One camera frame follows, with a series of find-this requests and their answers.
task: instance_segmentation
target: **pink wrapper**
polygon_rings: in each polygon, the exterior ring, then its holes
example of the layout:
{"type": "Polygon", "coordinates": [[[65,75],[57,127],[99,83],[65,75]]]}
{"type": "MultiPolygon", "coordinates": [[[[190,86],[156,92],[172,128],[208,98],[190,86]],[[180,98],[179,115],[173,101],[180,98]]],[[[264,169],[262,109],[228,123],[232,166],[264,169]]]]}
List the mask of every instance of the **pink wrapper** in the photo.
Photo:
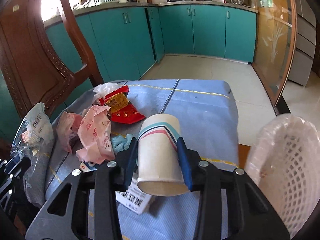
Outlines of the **pink wrapper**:
{"type": "Polygon", "coordinates": [[[101,164],[115,158],[110,142],[109,109],[109,106],[92,106],[82,119],[78,136],[84,148],[76,152],[80,161],[101,164]]]}
{"type": "Polygon", "coordinates": [[[59,142],[68,153],[72,152],[69,142],[77,135],[81,120],[82,116],[75,113],[62,112],[60,116],[56,131],[59,142]]]}

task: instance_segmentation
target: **yellow stripe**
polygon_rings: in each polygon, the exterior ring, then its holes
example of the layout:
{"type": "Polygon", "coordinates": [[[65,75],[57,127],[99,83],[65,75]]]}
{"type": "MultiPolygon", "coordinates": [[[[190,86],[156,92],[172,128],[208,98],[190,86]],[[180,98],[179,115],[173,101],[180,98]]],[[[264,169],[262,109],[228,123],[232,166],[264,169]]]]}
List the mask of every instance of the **yellow stripe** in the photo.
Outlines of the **yellow stripe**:
{"type": "Polygon", "coordinates": [[[222,95],[218,93],[200,92],[200,91],[185,90],[185,89],[181,90],[181,89],[175,89],[175,88],[161,88],[161,87],[154,87],[154,86],[148,86],[148,85],[142,85],[142,84],[128,85],[128,87],[148,87],[148,88],[155,88],[155,89],[174,90],[179,92],[198,93],[198,94],[204,94],[204,95],[222,96],[225,98],[229,98],[226,95],[222,95]]]}
{"type": "Polygon", "coordinates": [[[224,163],[224,164],[228,164],[228,165],[232,165],[235,167],[238,167],[237,164],[229,162],[229,161],[223,161],[223,160],[217,160],[217,159],[209,159],[209,158],[205,158],[205,157],[201,157],[202,160],[207,161],[207,162],[211,162],[211,163],[224,163]]]}
{"type": "Polygon", "coordinates": [[[126,135],[124,135],[124,134],[121,134],[121,133],[116,133],[116,132],[111,132],[112,134],[114,134],[114,135],[121,135],[122,137],[124,137],[124,138],[127,138],[127,136],[126,135]]]}
{"type": "Polygon", "coordinates": [[[57,173],[53,170],[53,168],[51,168],[51,166],[49,166],[49,169],[52,172],[52,174],[54,175],[54,177],[57,179],[57,181],[61,184],[62,180],[58,177],[57,173]]]}

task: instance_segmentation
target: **chair backrest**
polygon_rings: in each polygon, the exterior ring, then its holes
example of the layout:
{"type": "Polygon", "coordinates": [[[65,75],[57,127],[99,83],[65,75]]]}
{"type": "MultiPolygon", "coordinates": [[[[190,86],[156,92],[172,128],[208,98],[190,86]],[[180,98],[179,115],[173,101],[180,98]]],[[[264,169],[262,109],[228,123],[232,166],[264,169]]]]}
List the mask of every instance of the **chair backrest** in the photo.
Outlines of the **chair backrest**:
{"type": "Polygon", "coordinates": [[[50,116],[87,78],[103,83],[92,50],[81,33],[68,0],[60,0],[63,23],[83,66],[71,72],[46,35],[41,0],[8,0],[0,8],[0,68],[21,117],[38,102],[50,116]]]}

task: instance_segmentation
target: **snack package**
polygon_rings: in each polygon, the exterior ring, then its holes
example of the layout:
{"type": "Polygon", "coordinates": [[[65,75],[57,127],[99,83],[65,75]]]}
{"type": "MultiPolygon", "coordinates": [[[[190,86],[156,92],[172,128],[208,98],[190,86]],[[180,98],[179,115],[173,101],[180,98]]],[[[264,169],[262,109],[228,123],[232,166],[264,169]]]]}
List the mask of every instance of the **snack package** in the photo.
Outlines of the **snack package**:
{"type": "Polygon", "coordinates": [[[57,135],[63,149],[68,153],[72,152],[70,140],[77,136],[77,132],[82,121],[82,116],[75,113],[62,112],[58,125],[57,135]]]}
{"type": "Polygon", "coordinates": [[[95,102],[99,100],[99,98],[103,98],[105,95],[110,94],[111,92],[117,90],[122,87],[121,85],[115,83],[104,83],[96,86],[93,89],[93,92],[96,94],[93,96],[92,104],[95,105],[95,102]]]}
{"type": "Polygon", "coordinates": [[[84,148],[76,151],[80,161],[101,164],[115,158],[110,142],[109,109],[109,106],[92,106],[82,119],[78,136],[84,148]]]}
{"type": "Polygon", "coordinates": [[[104,98],[99,98],[101,105],[111,107],[111,121],[132,124],[145,119],[145,116],[140,114],[127,99],[128,92],[129,87],[126,85],[106,95],[104,98]]]}
{"type": "Polygon", "coordinates": [[[44,104],[36,104],[23,119],[14,138],[11,157],[27,156],[31,167],[23,176],[25,194],[29,202],[41,207],[45,202],[44,176],[54,143],[49,117],[44,113],[44,104]]]}

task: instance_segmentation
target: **white plastic bag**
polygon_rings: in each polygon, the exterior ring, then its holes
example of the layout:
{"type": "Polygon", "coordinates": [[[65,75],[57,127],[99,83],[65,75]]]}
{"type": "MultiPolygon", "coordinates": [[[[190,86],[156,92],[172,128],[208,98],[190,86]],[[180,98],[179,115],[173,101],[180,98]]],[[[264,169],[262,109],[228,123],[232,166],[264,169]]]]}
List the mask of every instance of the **white plastic bag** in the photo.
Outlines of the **white plastic bag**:
{"type": "Polygon", "coordinates": [[[119,89],[120,87],[122,87],[122,85],[118,85],[118,84],[110,83],[110,82],[96,86],[93,89],[93,92],[95,92],[96,94],[93,96],[92,104],[94,105],[95,101],[97,101],[99,98],[103,98],[104,96],[119,89]]]}

